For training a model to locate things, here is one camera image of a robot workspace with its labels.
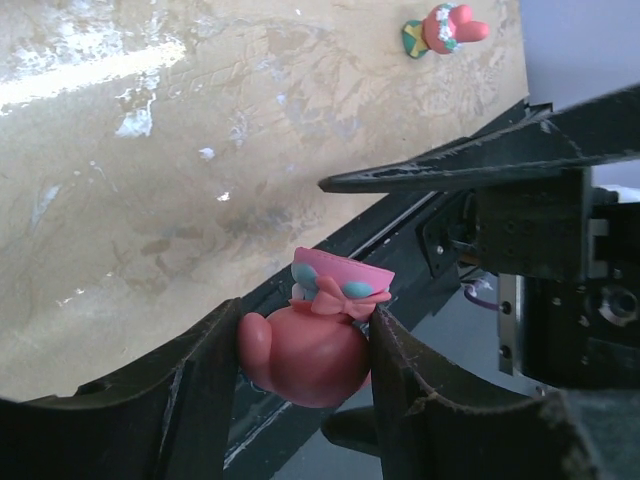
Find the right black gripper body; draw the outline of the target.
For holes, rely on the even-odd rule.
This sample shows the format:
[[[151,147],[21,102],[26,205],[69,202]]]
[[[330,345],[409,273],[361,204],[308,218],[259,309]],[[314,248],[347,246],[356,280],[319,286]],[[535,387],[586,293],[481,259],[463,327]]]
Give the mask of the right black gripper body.
[[[590,169],[476,192],[498,278],[499,368],[575,389],[639,386],[639,206]]]

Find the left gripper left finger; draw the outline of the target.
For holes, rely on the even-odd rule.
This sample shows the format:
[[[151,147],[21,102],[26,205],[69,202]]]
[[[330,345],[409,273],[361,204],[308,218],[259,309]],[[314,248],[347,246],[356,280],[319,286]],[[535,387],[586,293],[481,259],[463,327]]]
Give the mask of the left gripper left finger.
[[[71,397],[1,402],[4,479],[220,479],[239,300]]]

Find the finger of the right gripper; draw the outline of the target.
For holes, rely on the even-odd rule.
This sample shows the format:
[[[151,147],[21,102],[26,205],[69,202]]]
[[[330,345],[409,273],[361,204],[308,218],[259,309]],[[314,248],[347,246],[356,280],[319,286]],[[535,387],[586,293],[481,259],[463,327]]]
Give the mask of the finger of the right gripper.
[[[326,177],[326,193],[448,191],[558,175],[639,157],[639,86],[403,162]]]

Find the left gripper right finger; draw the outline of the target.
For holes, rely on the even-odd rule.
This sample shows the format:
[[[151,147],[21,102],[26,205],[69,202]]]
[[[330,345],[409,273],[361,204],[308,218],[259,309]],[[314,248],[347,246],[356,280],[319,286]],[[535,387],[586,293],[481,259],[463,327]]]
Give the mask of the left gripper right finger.
[[[636,479],[639,394],[527,397],[459,367],[384,308],[370,321],[386,479]]]

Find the pink pig toy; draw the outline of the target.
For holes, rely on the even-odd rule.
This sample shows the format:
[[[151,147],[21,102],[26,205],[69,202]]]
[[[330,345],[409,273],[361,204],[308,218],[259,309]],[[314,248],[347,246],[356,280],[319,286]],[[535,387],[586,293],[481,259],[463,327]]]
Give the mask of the pink pig toy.
[[[238,324],[239,364],[257,387],[306,408],[337,407],[370,379],[361,327],[390,300],[394,272],[299,247],[287,306]]]

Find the pink green toy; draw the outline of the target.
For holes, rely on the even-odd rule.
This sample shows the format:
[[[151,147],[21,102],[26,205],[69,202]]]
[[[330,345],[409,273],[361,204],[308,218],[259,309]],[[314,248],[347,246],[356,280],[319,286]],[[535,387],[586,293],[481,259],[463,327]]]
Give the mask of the pink green toy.
[[[455,53],[463,44],[483,41],[489,33],[489,25],[474,19],[470,6],[441,3],[424,19],[407,21],[401,37],[405,53],[419,59],[428,52]]]

